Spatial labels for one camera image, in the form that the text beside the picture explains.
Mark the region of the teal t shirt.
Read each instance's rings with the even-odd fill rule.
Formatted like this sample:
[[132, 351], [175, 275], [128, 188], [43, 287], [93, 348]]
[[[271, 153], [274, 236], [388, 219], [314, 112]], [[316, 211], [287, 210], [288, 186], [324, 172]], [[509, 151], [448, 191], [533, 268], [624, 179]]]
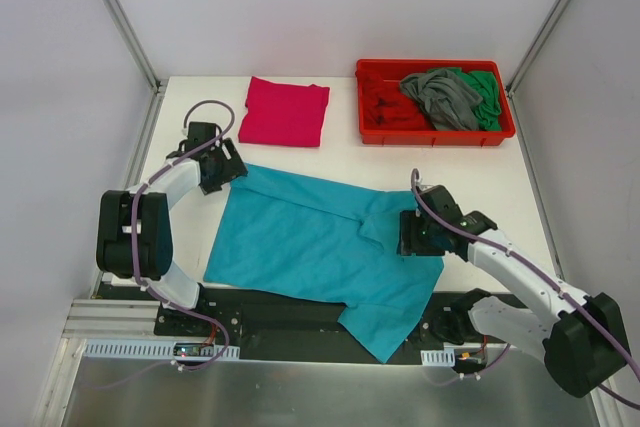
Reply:
[[203, 279], [342, 303], [339, 323], [388, 362], [417, 326], [444, 269], [397, 252], [409, 191], [377, 191], [251, 165], [235, 179]]

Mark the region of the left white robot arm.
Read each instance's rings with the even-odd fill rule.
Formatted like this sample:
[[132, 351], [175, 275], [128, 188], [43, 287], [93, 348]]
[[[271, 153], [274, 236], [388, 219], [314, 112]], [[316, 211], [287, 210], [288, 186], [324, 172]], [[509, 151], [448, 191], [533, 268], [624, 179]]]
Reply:
[[176, 322], [188, 335], [204, 334], [210, 310], [198, 303], [200, 285], [174, 260], [170, 210], [186, 194], [204, 195], [248, 174], [233, 141], [215, 123], [191, 122], [186, 139], [160, 172], [126, 190], [108, 190], [100, 200], [96, 246], [98, 268], [150, 288], [161, 301], [181, 307]]

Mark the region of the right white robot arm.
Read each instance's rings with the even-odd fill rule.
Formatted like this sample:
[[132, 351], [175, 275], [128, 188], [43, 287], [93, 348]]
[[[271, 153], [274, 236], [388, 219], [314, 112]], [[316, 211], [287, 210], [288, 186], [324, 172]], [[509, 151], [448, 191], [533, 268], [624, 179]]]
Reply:
[[520, 303], [513, 307], [473, 289], [434, 318], [433, 336], [454, 345], [479, 335], [500, 339], [539, 360], [576, 398], [598, 389], [627, 407], [639, 407], [605, 384], [625, 367], [639, 370], [612, 297], [590, 295], [544, 272], [485, 214], [463, 213], [444, 186], [414, 181], [411, 191], [417, 206], [400, 214], [399, 254], [453, 254], [496, 279]]

